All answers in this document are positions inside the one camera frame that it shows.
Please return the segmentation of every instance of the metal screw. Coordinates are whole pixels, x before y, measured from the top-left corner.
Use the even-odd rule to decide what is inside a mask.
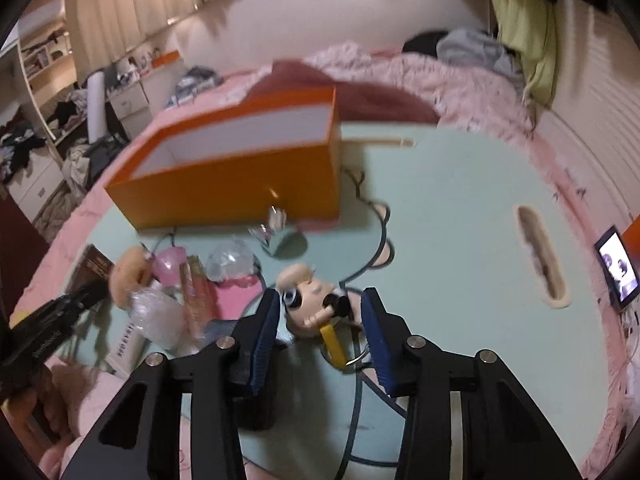
[[[406,343],[411,348],[422,348],[427,344],[427,341],[421,335],[411,335],[406,339]]]
[[[487,364],[495,363],[498,360],[498,356],[492,350],[481,350],[480,360]]]
[[[145,359],[145,363],[149,366],[158,366],[162,361],[164,361],[164,356],[158,352],[149,354]]]
[[[236,344],[236,340],[229,335],[223,335],[220,339],[216,341],[216,346],[222,350],[231,348],[235,344]]]

